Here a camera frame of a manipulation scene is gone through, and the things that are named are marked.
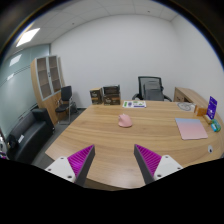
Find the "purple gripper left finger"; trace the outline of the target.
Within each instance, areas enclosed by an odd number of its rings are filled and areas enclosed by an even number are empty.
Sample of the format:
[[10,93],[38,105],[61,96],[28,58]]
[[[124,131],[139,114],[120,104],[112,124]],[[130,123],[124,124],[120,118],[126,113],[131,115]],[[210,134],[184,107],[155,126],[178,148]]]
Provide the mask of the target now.
[[84,186],[94,157],[95,146],[90,145],[69,157],[59,157],[46,168],[46,171],[76,185]]

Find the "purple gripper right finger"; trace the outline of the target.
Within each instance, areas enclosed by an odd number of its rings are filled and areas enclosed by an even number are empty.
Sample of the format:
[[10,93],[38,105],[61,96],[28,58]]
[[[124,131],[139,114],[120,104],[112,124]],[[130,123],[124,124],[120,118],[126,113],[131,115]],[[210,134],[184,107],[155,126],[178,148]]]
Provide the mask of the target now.
[[134,155],[145,184],[150,184],[182,169],[182,166],[171,156],[161,156],[138,144],[134,145]]

